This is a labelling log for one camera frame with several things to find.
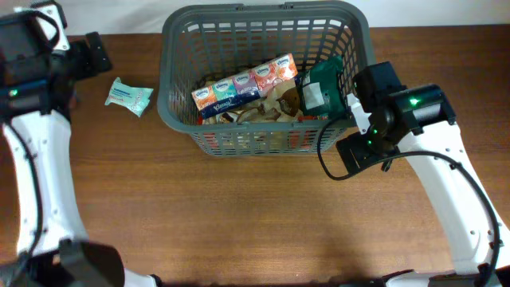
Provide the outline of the teal wet wipes pack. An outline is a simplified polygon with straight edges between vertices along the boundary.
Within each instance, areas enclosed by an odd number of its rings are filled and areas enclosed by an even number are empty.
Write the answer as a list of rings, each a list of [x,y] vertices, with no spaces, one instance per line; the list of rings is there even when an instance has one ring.
[[[117,104],[141,117],[151,102],[152,88],[131,87],[117,77],[109,90],[105,105]]]

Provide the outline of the orange San Remo spaghetti pack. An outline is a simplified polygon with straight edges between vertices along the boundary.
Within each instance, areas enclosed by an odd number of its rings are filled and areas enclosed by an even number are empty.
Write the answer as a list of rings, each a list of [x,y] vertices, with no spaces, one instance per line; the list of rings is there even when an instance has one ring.
[[[317,147],[328,149],[344,132],[331,126],[321,136],[325,119],[304,116],[289,123],[243,123],[204,125],[191,135],[207,154],[217,157],[308,154]]]

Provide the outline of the dark green food bag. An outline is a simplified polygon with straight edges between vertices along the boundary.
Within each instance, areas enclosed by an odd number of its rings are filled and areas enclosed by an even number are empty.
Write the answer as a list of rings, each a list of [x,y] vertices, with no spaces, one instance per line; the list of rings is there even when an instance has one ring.
[[[343,58],[337,55],[313,65],[295,77],[300,109],[305,116],[344,116],[345,103],[340,87],[342,73]]]

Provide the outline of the brown Pantree snack pouch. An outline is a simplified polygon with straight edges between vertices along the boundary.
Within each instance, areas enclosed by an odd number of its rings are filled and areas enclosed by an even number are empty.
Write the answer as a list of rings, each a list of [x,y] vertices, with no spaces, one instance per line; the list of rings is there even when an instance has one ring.
[[[294,79],[291,79],[271,88],[265,97],[212,116],[204,120],[203,123],[289,123],[298,121],[303,115],[296,83]]]

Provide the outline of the grey plastic shopping basket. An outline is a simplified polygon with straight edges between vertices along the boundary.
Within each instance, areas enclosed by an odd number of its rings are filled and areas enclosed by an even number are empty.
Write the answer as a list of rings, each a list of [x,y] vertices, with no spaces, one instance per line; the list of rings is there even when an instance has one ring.
[[[186,6],[167,18],[162,35],[159,116],[218,157],[327,150],[355,122],[202,124],[195,89],[290,53],[300,72],[341,57],[339,86],[346,96],[355,90],[353,76],[375,63],[366,17],[342,1]]]

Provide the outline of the white Kleenex tissue multipack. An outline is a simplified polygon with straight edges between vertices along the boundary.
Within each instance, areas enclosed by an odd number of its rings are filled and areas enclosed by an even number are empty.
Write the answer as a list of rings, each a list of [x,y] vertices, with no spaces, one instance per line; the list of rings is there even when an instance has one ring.
[[[255,68],[196,89],[191,96],[202,118],[207,119],[266,97],[270,90],[293,80],[297,73],[293,55],[287,53]]]

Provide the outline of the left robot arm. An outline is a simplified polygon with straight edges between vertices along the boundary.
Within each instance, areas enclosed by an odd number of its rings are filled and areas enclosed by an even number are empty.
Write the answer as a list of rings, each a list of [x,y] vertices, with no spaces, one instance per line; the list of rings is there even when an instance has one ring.
[[[124,267],[112,246],[92,242],[80,218],[70,167],[70,104],[78,81],[112,64],[98,33],[65,35],[54,1],[1,18],[1,128],[14,161],[20,229],[5,286],[159,286]]]

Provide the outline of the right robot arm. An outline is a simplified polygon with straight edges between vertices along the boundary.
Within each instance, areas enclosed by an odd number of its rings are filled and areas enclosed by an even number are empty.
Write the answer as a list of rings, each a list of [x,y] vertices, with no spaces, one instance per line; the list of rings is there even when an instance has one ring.
[[[375,165],[388,171],[405,159],[419,178],[447,238],[453,269],[406,270],[381,286],[507,286],[509,228],[489,199],[464,147],[446,95],[437,85],[407,88],[391,63],[353,78],[348,107],[358,132],[336,148],[352,177]]]

